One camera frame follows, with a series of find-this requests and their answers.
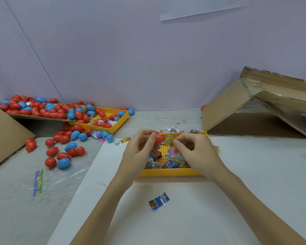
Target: gray wood surface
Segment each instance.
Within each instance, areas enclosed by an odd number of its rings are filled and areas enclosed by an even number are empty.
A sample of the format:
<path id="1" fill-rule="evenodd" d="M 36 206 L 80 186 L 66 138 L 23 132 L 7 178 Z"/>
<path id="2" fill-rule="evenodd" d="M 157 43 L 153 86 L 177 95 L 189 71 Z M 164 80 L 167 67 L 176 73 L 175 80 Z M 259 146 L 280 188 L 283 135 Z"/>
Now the gray wood surface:
<path id="1" fill-rule="evenodd" d="M 44 162 L 48 156 L 45 140 L 61 129 L 61 123 L 29 120 L 21 122 L 38 136 L 38 147 L 31 153 L 22 148 L 0 165 L 0 245 L 46 244 L 87 172 L 85 170 L 46 188 L 40 195 L 33 197 L 35 172 L 46 168 Z M 168 125 L 185 131 L 203 130 L 201 111 L 135 112 L 114 136 L 115 139 L 133 137 L 142 128 L 166 132 Z M 87 152 L 77 159 L 77 163 L 92 163 L 102 143 L 92 137 L 85 142 L 76 142 Z M 64 152 L 65 145 L 57 146 L 60 152 Z"/>

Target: blue candy wrapper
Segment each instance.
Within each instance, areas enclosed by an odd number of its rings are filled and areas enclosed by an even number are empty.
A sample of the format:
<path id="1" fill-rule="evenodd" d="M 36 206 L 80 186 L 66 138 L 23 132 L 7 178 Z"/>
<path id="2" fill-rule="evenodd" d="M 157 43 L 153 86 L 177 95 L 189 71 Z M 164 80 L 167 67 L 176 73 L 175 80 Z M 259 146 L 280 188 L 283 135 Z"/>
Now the blue candy wrapper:
<path id="1" fill-rule="evenodd" d="M 149 204 L 151 205 L 152 210 L 156 211 L 157 209 L 159 209 L 161 206 L 164 206 L 169 201 L 170 201 L 169 197 L 164 192 L 160 196 L 158 196 L 155 199 L 151 200 L 149 202 Z"/>

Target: poster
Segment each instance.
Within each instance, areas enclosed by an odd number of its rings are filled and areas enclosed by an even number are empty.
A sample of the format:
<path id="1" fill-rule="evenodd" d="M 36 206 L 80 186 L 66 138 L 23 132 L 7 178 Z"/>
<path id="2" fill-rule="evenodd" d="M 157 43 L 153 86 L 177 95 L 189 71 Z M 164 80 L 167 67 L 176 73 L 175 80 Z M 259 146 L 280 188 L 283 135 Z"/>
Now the poster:
<path id="1" fill-rule="evenodd" d="M 245 7 L 251 0 L 159 0 L 160 21 Z"/>

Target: white table surface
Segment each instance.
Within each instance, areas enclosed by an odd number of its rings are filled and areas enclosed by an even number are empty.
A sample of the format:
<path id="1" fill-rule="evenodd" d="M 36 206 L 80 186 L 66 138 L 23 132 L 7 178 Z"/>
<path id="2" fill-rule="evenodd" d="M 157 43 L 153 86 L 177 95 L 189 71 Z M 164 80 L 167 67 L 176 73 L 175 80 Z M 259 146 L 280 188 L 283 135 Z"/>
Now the white table surface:
<path id="1" fill-rule="evenodd" d="M 211 137 L 225 165 L 306 239 L 306 140 Z M 48 245 L 69 244 L 114 176 L 123 146 L 104 144 Z M 148 202 L 171 202 L 153 212 Z M 259 244 L 227 197 L 204 177 L 140 178 L 122 197 L 106 244 Z"/>
<path id="2" fill-rule="evenodd" d="M 135 111 L 114 135 L 122 139 L 134 136 L 141 128 L 159 131 L 167 125 L 185 131 L 202 130 L 201 111 Z M 34 121 L 32 127 L 27 128 L 38 136 L 38 148 L 31 153 L 22 148 L 0 165 L 0 245 L 46 244 L 87 173 L 86 170 L 33 198 L 35 172 L 45 167 L 47 158 L 44 142 L 61 129 L 61 123 L 57 126 L 53 121 Z M 82 145 L 90 162 L 102 146 L 92 138 Z"/>

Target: yellow plastic tray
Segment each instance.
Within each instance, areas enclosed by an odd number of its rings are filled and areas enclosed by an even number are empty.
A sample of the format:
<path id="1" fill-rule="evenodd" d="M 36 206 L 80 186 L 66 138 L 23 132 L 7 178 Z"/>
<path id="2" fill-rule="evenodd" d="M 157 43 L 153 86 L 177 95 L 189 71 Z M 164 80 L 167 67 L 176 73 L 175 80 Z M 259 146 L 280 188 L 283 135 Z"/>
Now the yellow plastic tray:
<path id="1" fill-rule="evenodd" d="M 161 135 L 164 136 L 164 139 L 167 138 L 168 135 L 172 136 L 179 136 L 181 135 L 182 132 L 180 133 L 162 133 Z M 168 153 L 168 149 L 170 147 L 168 145 L 161 145 L 161 148 L 159 151 L 162 154 L 162 157 L 158 158 L 156 162 L 160 164 L 164 164 L 167 159 L 165 155 Z M 201 175 L 197 171 L 195 171 L 192 168 L 189 169 L 144 169 L 139 177 L 156 177 L 156 176 L 197 176 Z"/>
<path id="2" fill-rule="evenodd" d="M 95 115 L 94 117 L 91 118 L 90 122 L 86 123 L 86 124 L 82 124 L 82 123 L 77 123 L 77 122 L 69 122 L 70 125 L 81 125 L 82 128 L 84 129 L 93 129 L 93 130 L 97 130 L 97 131 L 107 131 L 110 134 L 113 134 L 116 132 L 116 130 L 118 130 L 118 128 L 127 120 L 129 119 L 129 112 L 125 111 L 125 110 L 120 110 L 120 109 L 112 109 L 112 108 L 104 108 L 104 107 L 95 107 L 95 108 L 101 108 L 104 112 L 105 115 L 107 117 L 110 117 L 110 115 L 112 114 L 117 114 L 120 111 L 125 112 L 126 114 L 123 115 L 118 121 L 117 123 L 115 123 L 110 129 L 108 128 L 104 128 L 104 127 L 99 127 L 99 126 L 94 126 L 91 125 L 93 124 L 93 122 L 96 119 L 101 119 L 102 117 L 100 115 Z"/>

